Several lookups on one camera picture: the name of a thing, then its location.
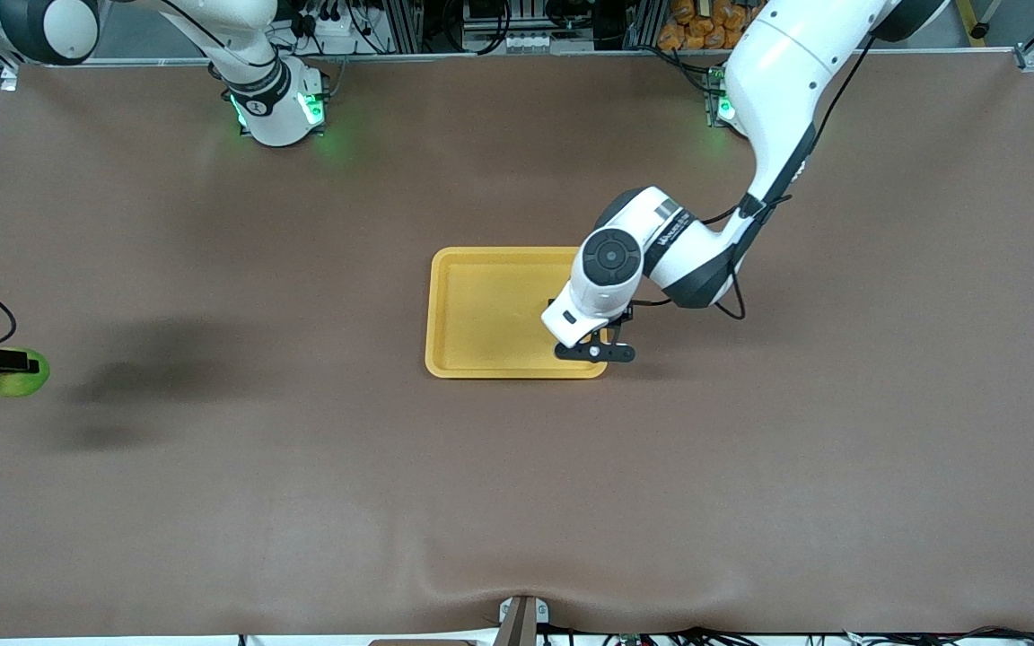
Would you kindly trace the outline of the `yellow plastic tray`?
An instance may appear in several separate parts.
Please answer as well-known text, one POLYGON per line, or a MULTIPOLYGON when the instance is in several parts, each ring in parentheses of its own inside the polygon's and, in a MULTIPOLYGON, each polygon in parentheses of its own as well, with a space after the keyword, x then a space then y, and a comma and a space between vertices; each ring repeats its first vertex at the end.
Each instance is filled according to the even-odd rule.
POLYGON ((425 365, 438 378, 587 380, 604 363, 554 355, 540 315, 569 278, 572 247, 446 247, 431 263, 425 365))

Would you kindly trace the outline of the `white power strip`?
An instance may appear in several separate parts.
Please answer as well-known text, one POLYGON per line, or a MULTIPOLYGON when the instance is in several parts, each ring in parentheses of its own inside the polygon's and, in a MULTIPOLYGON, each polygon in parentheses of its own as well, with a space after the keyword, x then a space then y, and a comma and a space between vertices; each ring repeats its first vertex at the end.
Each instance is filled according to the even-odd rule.
POLYGON ((358 31, 348 9, 339 0, 305 5, 291 21, 293 36, 301 55, 368 54, 371 49, 358 31))

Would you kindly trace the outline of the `green apple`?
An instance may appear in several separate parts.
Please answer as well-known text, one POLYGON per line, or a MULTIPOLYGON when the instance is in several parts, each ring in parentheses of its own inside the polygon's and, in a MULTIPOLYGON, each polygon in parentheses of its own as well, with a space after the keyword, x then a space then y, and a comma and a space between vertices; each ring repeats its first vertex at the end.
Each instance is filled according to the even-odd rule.
POLYGON ((28 357, 28 369, 32 367, 34 369, 30 372, 0 373, 0 397, 20 399, 31 396, 39 391, 49 378, 50 367, 45 356, 33 349, 9 348, 9 351, 25 352, 28 357))

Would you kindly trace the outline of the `metal clamp bracket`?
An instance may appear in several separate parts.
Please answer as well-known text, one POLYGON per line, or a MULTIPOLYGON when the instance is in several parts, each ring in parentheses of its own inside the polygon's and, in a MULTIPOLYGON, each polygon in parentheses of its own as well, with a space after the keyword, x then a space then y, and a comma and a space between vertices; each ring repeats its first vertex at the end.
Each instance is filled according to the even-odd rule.
POLYGON ((549 623, 548 604, 542 598, 513 596, 501 602, 501 624, 493 646, 543 646, 539 626, 549 623))

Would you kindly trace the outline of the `orange snack packet pile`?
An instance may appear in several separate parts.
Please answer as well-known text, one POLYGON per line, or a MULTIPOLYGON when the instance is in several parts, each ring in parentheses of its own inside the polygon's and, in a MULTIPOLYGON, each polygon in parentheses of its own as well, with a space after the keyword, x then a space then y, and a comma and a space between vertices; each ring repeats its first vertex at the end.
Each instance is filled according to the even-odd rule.
POLYGON ((660 50, 734 49, 768 0, 669 0, 660 50))

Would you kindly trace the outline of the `aluminium table edge rail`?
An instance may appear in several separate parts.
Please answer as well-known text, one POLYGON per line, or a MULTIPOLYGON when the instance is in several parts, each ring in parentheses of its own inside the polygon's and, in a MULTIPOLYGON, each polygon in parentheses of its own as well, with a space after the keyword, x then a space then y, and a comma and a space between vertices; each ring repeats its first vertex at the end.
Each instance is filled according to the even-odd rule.
MULTIPOLYGON (((866 49, 873 55, 1006 55, 1021 69, 1034 69, 1034 63, 1023 63, 1021 53, 1016 48, 883 48, 874 45, 866 49)), ((725 60, 731 54, 730 50, 703 50, 700 54, 681 54, 682 62, 693 63, 725 60)), ((615 58, 615 57, 648 57, 647 50, 567 50, 558 53, 517 54, 517 60, 535 57, 557 58, 615 58)), ((349 63, 423 63, 442 60, 476 60, 476 55, 468 53, 424 53, 410 55, 362 55, 362 54, 301 54, 308 62, 349 62, 349 63)), ((188 68, 188 66, 208 65, 206 57, 91 57, 77 65, 77 69, 93 68, 188 68)))

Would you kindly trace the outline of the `brown table mat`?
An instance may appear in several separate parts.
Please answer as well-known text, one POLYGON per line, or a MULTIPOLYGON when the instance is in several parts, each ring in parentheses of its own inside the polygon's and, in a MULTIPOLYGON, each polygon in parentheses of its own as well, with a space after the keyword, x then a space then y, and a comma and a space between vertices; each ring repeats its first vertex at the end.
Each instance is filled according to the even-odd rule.
POLYGON ((875 53, 743 263, 594 380, 440 380, 443 247, 702 217, 746 144, 651 57, 354 63, 267 150, 202 68, 0 92, 0 638, 1034 630, 1034 74, 875 53))

